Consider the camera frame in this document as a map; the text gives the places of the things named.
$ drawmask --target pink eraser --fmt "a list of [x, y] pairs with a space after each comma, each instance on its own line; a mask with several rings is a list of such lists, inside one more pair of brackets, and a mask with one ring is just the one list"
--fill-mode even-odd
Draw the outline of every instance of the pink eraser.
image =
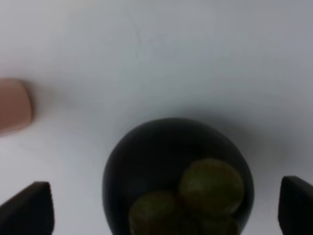
[[0, 79], [0, 134], [28, 126], [32, 107], [24, 85], [15, 79]]

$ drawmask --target round bowl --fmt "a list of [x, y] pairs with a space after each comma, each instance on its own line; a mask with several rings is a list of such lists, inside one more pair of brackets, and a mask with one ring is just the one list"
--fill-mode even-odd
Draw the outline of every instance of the round bowl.
[[194, 161], [212, 157], [232, 165], [245, 183], [243, 203], [233, 217], [245, 227], [253, 205], [250, 169], [224, 135], [197, 121], [154, 120], [130, 131], [115, 147], [105, 167], [103, 205], [113, 235], [130, 235], [128, 212], [141, 195], [177, 190], [183, 172]]

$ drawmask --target white table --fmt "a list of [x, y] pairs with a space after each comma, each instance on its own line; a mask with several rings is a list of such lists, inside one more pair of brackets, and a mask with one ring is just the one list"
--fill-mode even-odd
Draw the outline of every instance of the white table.
[[188, 117], [251, 167], [243, 234], [281, 234], [281, 178], [313, 183], [312, 23], [309, 0], [0, 0], [0, 76], [37, 102], [29, 128], [0, 138], [0, 202], [47, 180], [55, 235], [109, 235], [113, 147], [142, 122]]

